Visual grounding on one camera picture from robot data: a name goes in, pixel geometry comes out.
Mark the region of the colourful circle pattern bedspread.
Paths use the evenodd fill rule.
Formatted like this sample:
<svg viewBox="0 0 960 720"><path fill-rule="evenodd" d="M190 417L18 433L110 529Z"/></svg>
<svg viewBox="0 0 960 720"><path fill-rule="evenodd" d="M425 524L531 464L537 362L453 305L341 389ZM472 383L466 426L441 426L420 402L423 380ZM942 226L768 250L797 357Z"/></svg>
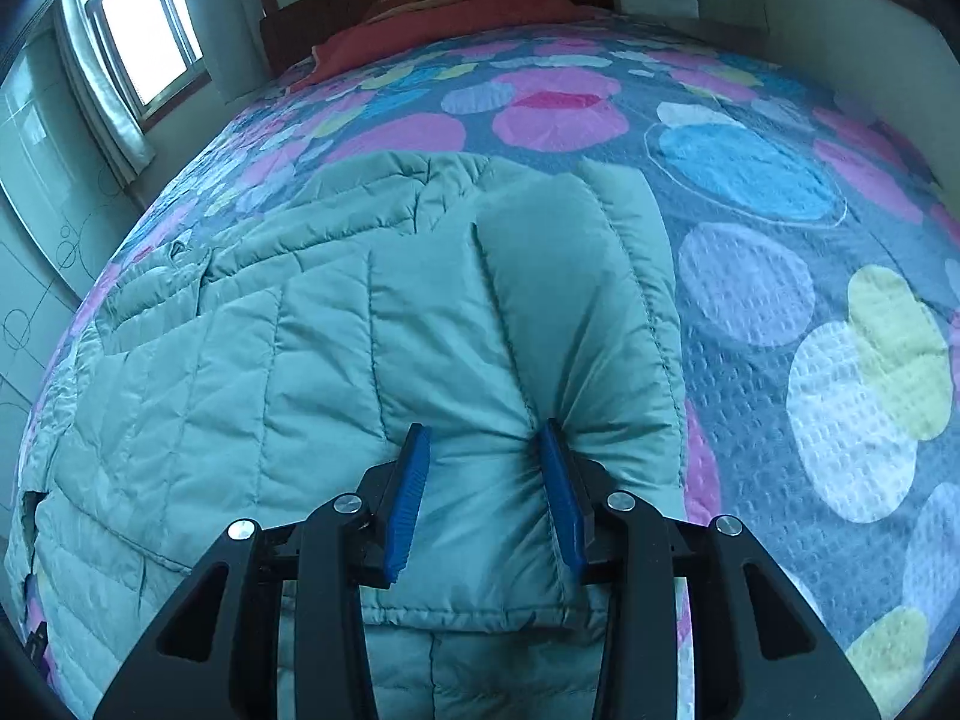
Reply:
<svg viewBox="0 0 960 720"><path fill-rule="evenodd" d="M130 265L289 202L364 154L634 167L674 267L683 511L739 517L893 717L958 631L958 226L870 110L761 60L609 16L419 47L229 122L110 255Z"/></svg>

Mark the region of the left window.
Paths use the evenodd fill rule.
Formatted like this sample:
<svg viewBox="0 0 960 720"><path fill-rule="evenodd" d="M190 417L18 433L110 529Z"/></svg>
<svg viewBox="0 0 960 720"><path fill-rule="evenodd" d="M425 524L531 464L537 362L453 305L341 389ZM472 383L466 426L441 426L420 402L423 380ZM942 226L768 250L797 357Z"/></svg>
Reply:
<svg viewBox="0 0 960 720"><path fill-rule="evenodd" d="M185 0L82 0L107 73L137 121L153 127L208 82Z"/></svg>

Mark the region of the left window right curtain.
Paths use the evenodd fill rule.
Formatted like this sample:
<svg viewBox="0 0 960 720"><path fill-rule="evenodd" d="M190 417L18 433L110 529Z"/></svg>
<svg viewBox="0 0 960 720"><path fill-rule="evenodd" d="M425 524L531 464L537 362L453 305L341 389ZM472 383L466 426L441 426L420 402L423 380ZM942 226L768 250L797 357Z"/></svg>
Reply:
<svg viewBox="0 0 960 720"><path fill-rule="evenodd" d="M203 63L225 103L254 93L270 80L260 37L260 0L185 0Z"/></svg>

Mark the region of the glass door wardrobe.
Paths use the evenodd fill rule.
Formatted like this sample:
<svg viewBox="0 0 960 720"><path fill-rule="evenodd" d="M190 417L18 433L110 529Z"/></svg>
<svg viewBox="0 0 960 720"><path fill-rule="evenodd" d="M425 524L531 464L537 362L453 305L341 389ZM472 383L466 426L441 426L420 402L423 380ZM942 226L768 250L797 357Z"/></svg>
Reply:
<svg viewBox="0 0 960 720"><path fill-rule="evenodd" d="M2 83L3 533L47 366L139 216L89 135L53 32L39 32Z"/></svg>

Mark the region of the red blanket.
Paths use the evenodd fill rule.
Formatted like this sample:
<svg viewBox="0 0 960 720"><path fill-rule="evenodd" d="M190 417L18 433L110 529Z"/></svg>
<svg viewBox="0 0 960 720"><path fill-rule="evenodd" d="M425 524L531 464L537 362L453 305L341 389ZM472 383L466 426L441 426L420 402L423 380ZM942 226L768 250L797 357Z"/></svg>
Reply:
<svg viewBox="0 0 960 720"><path fill-rule="evenodd" d="M506 26L571 23L589 20L594 15L594 7L574 5L571 0L460 0L457 4L409 11L352 26L314 46L313 70L286 91L298 93L344 71L449 37Z"/></svg>

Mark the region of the light green puffer jacket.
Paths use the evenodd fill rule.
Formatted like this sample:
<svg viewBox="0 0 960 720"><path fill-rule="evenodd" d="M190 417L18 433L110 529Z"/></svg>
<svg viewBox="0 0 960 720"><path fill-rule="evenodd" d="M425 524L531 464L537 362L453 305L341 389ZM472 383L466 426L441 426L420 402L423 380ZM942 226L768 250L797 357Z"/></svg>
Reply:
<svg viewBox="0 0 960 720"><path fill-rule="evenodd" d="M532 441L675 517L685 387L669 239L634 167L381 151L161 245L67 343L21 449L11 582L89 717L236 518L296 522L433 433L409 564L361 598L387 718L584 718L604 595L569 577Z"/></svg>

